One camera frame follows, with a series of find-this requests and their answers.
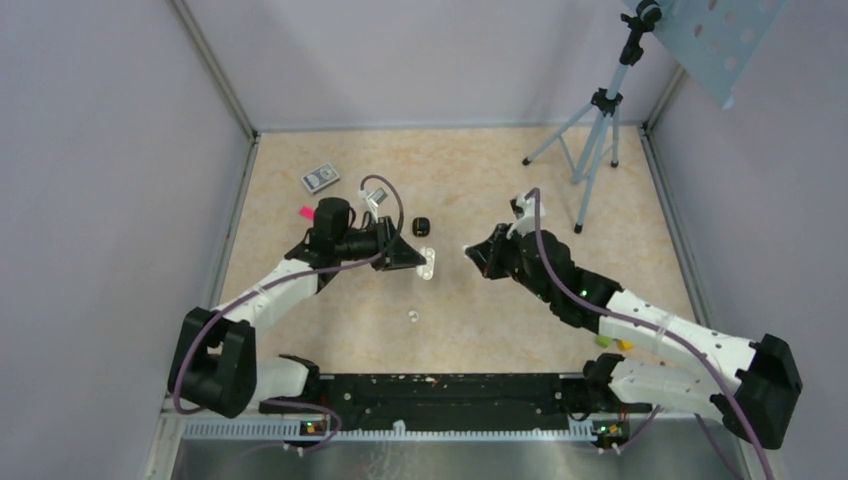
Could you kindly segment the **white charging case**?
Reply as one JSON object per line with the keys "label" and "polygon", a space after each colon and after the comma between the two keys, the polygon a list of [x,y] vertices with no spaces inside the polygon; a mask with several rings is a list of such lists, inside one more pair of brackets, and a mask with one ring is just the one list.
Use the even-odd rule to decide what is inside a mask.
{"label": "white charging case", "polygon": [[425,263],[416,267],[416,273],[421,279],[429,281],[434,276],[435,250],[431,247],[421,247],[419,253],[424,257]]}

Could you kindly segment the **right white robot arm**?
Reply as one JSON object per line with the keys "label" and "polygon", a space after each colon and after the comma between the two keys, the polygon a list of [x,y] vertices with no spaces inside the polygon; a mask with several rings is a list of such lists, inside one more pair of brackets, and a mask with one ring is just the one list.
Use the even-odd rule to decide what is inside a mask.
{"label": "right white robot arm", "polygon": [[463,249],[481,275],[509,278],[548,305],[560,321],[624,340],[668,361],[638,367],[604,354],[584,368],[589,404],[612,412],[651,403],[720,421],[768,450],[782,447],[803,383],[789,344],[711,330],[639,298],[620,283],[575,264],[551,232],[521,235],[501,223],[483,242]]}

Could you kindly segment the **black charging case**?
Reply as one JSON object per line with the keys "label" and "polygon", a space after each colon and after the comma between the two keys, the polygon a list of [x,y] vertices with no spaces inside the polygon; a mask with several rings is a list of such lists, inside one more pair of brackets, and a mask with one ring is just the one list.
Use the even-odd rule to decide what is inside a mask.
{"label": "black charging case", "polygon": [[415,237],[427,237],[431,232],[431,228],[431,221],[427,217],[416,217],[412,221],[412,232]]}

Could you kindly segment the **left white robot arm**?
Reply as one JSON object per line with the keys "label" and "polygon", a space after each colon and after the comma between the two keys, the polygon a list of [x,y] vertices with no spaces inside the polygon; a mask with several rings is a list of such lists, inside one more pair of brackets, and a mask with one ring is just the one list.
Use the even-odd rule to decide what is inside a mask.
{"label": "left white robot arm", "polygon": [[178,411],[191,402],[196,409],[235,418],[249,405],[271,399],[283,399],[302,414],[317,407],[317,365],[285,354],[258,362],[258,337],[345,269],[369,265],[422,274],[434,262],[400,237],[390,217],[356,228],[352,211],[344,199],[320,200],[312,227],[270,274],[235,300],[186,314],[167,382]]}

